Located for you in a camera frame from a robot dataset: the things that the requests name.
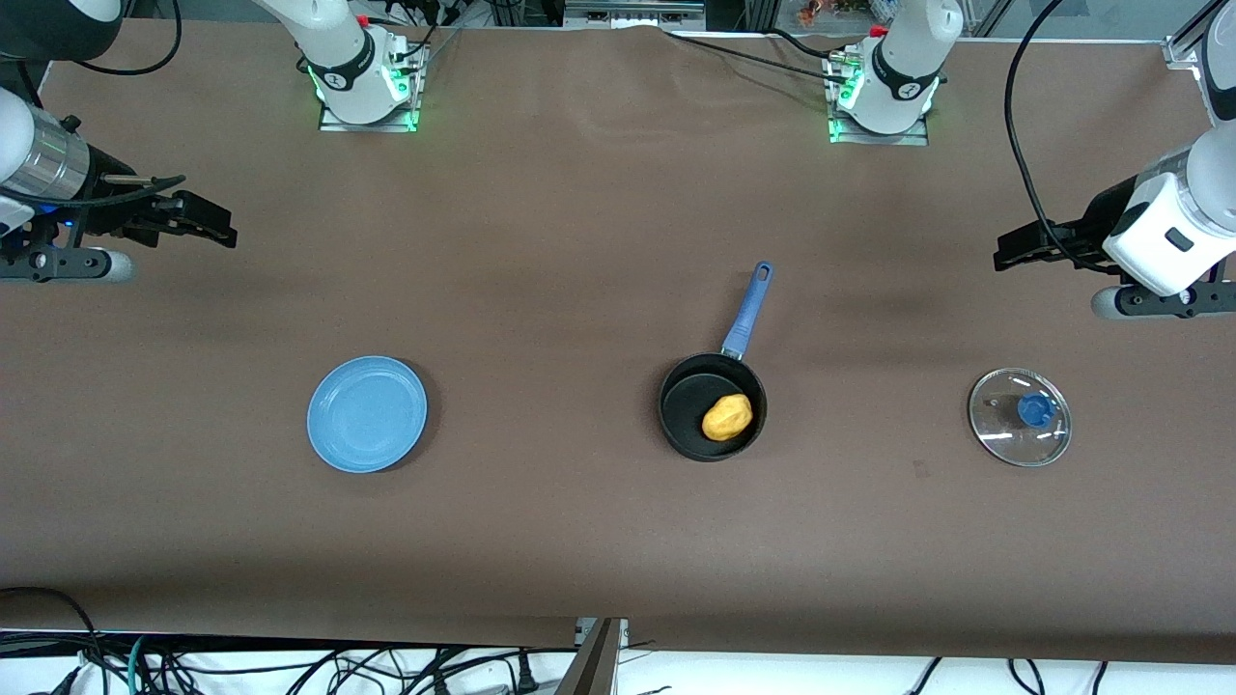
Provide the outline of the grey power strip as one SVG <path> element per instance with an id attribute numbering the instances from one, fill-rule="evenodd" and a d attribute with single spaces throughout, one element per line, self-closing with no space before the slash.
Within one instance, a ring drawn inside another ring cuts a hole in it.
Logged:
<path id="1" fill-rule="evenodd" d="M 561 16 L 565 28 L 707 30 L 705 0 L 562 0 Z"/>

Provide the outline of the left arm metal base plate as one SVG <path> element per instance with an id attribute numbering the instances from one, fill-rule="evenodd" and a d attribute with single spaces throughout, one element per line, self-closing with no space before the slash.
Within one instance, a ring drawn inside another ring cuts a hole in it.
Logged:
<path id="1" fill-rule="evenodd" d="M 915 120 L 913 126 L 900 134 L 878 134 L 857 122 L 847 106 L 852 105 L 864 84 L 859 63 L 859 54 L 849 49 L 831 51 L 821 59 L 824 75 L 839 75 L 842 79 L 840 83 L 831 82 L 826 85 L 831 143 L 926 147 L 929 143 L 926 110 Z"/>

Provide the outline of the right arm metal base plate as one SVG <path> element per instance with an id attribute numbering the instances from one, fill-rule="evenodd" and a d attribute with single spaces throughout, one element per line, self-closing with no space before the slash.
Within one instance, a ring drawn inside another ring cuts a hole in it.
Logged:
<path id="1" fill-rule="evenodd" d="M 412 134 L 419 127 L 428 46 L 407 37 L 365 31 L 358 53 L 341 66 L 309 62 L 319 129 L 341 132 Z"/>

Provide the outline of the blue round plate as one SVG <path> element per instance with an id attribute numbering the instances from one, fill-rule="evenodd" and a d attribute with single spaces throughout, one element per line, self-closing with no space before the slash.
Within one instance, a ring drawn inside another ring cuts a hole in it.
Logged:
<path id="1" fill-rule="evenodd" d="M 337 471 L 379 472 L 412 453 L 429 414 L 426 388 L 410 365 L 358 356 L 316 386 L 307 408 L 307 438 L 318 458 Z"/>

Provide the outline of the glass lid with blue knob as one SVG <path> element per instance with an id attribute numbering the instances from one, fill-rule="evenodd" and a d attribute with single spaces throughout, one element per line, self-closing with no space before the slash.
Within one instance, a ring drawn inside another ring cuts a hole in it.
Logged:
<path id="1" fill-rule="evenodd" d="M 976 443 L 997 461 L 1016 467 L 1056 463 L 1073 434 L 1062 392 L 1028 369 L 996 369 L 976 378 L 967 416 Z"/>

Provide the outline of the grey metal mount bar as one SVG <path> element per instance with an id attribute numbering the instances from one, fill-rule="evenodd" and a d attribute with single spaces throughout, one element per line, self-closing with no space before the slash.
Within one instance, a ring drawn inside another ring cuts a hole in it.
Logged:
<path id="1" fill-rule="evenodd" d="M 577 650 L 552 695 L 613 695 L 618 655 L 630 646 L 630 621 L 577 620 Z"/>

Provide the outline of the silver aluminium frame profile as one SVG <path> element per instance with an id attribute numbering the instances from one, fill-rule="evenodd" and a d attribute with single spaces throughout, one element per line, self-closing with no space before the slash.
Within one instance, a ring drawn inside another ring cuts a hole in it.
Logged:
<path id="1" fill-rule="evenodd" d="M 1205 0 L 1192 17 L 1162 42 L 1166 66 L 1170 70 L 1188 70 L 1196 66 L 1196 57 L 1205 45 L 1208 30 L 1226 0 Z"/>

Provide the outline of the yellow potato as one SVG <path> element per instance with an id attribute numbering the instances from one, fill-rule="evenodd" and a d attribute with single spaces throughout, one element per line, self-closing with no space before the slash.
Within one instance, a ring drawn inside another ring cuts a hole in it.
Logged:
<path id="1" fill-rule="evenodd" d="M 730 441 L 742 435 L 753 420 L 754 408 L 747 394 L 730 393 L 711 404 L 700 428 L 709 441 Z"/>

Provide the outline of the brown table cover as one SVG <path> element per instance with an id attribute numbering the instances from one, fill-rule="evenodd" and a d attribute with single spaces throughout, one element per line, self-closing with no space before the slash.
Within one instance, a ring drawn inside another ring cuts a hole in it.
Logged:
<path id="1" fill-rule="evenodd" d="M 127 283 L 0 283 L 0 587 L 103 629 L 659 650 L 1236 663 L 1236 319 L 1098 320 L 1103 277 L 994 272 L 1032 211 L 1015 45 L 962 42 L 927 147 L 831 143 L 819 88 L 670 40 L 462 31 L 415 134 L 318 131 L 277 25 L 171 66 L 54 66 L 58 115 L 234 213 Z M 667 371 L 744 361 L 745 453 L 667 445 Z M 398 359 L 429 420 L 349 474 L 323 378 Z M 997 461 L 976 378 L 1028 369 L 1063 458 Z"/>

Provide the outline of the small colourful objects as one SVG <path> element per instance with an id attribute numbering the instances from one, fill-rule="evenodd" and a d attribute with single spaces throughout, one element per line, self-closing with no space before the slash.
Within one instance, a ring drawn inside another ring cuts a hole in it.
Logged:
<path id="1" fill-rule="evenodd" d="M 795 14 L 800 27 L 819 22 L 869 22 L 873 16 L 869 0 L 801 0 Z"/>

